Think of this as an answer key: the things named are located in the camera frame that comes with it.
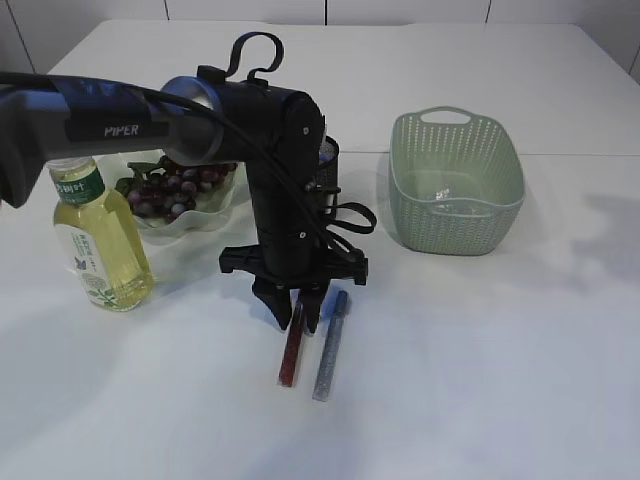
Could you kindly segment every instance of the bottle cap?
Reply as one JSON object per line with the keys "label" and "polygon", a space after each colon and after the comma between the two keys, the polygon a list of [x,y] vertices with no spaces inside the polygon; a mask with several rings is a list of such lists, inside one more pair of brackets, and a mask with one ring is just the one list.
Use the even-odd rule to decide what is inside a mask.
{"label": "bottle cap", "polygon": [[82,168],[91,162],[93,162],[93,157],[75,157],[49,160],[46,165],[49,170],[54,172],[67,172],[69,170],[75,170],[76,168]]}

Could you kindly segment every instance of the basket handle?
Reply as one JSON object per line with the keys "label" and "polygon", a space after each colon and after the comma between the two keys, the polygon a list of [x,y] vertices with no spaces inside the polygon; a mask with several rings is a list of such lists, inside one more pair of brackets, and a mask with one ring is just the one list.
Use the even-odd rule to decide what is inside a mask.
{"label": "basket handle", "polygon": [[426,110],[416,112],[414,115],[418,115],[422,123],[432,123],[432,122],[427,122],[423,120],[422,117],[424,117],[425,115],[429,115],[431,113],[436,113],[436,112],[451,112],[451,113],[457,113],[459,115],[464,115],[465,117],[469,117],[469,120],[467,122],[460,123],[459,125],[465,125],[477,117],[475,113],[471,113],[468,110],[464,110],[458,107],[450,107],[450,106],[428,108]]}

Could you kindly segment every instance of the green tea bottle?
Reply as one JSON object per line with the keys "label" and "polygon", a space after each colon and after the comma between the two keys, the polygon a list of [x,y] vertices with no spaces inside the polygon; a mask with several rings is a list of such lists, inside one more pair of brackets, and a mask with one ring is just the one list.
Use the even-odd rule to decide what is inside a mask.
{"label": "green tea bottle", "polygon": [[127,200],[105,188],[90,157],[47,166],[60,195],[53,224],[89,299],[114,311],[135,307],[153,276]]}

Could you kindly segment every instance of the grapes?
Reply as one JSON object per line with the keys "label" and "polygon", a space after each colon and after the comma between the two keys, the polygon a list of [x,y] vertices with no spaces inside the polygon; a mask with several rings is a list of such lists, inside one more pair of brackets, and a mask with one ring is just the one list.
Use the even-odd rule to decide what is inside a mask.
{"label": "grapes", "polygon": [[176,203],[173,207],[171,207],[171,213],[173,213],[176,217],[182,215],[187,211],[187,207],[184,203]]}
{"label": "grapes", "polygon": [[139,217],[149,217],[153,215],[153,211],[151,202],[140,202],[133,206],[133,212]]}
{"label": "grapes", "polygon": [[133,188],[127,200],[135,215],[163,218],[169,224],[184,212],[195,210],[200,195],[215,191],[237,166],[236,163],[228,163],[185,168],[167,155],[163,155],[156,165],[133,163],[131,168],[135,179],[130,179]]}
{"label": "grapes", "polygon": [[164,193],[155,191],[151,194],[151,205],[159,207],[164,204]]}
{"label": "grapes", "polygon": [[180,185],[182,185],[182,179],[177,175],[172,175],[167,179],[167,187],[175,192],[180,190]]}
{"label": "grapes", "polygon": [[189,200],[189,195],[186,193],[178,192],[173,196],[173,201],[175,203],[185,203],[187,200]]}
{"label": "grapes", "polygon": [[135,205],[142,201],[142,195],[140,195],[140,192],[138,190],[131,190],[129,192],[129,195],[127,195],[127,200],[129,200],[129,203],[131,205]]}
{"label": "grapes", "polygon": [[174,203],[176,203],[176,201],[170,195],[168,197],[165,197],[164,203],[162,204],[162,206],[164,207],[165,210],[171,210],[171,207],[173,207]]}
{"label": "grapes", "polygon": [[219,176],[220,174],[212,167],[205,167],[200,172],[200,178],[202,178],[203,182],[215,182]]}
{"label": "grapes", "polygon": [[188,170],[185,170],[184,173],[182,174],[182,179],[190,180],[192,182],[197,182],[199,176],[200,174],[198,173],[198,169],[189,168]]}
{"label": "grapes", "polygon": [[157,188],[162,183],[162,178],[162,175],[160,175],[159,173],[152,173],[151,175],[149,175],[149,183],[152,187]]}
{"label": "grapes", "polygon": [[195,183],[190,181],[182,182],[180,190],[182,190],[182,193],[186,193],[190,196],[195,196],[198,194],[198,187],[196,187]]}

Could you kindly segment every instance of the robotic arm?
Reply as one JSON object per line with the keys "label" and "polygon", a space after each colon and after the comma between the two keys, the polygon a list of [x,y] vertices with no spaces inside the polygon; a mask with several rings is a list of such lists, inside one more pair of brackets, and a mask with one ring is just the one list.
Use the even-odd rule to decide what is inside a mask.
{"label": "robotic arm", "polygon": [[[229,82],[244,43],[264,35],[276,46],[269,68]],[[373,213],[348,204],[371,223],[334,219],[328,206],[336,185],[318,185],[324,117],[304,92],[256,78],[282,62],[272,34],[252,32],[234,44],[227,71],[200,66],[196,77],[177,77],[161,91],[84,77],[0,73],[0,200],[22,206],[48,160],[163,149],[175,162],[205,165],[245,162],[259,245],[226,248],[223,273],[255,275],[254,294],[286,329],[290,290],[301,289],[307,326],[314,332],[331,279],[364,285],[367,259],[327,229],[357,233],[375,227]]]}

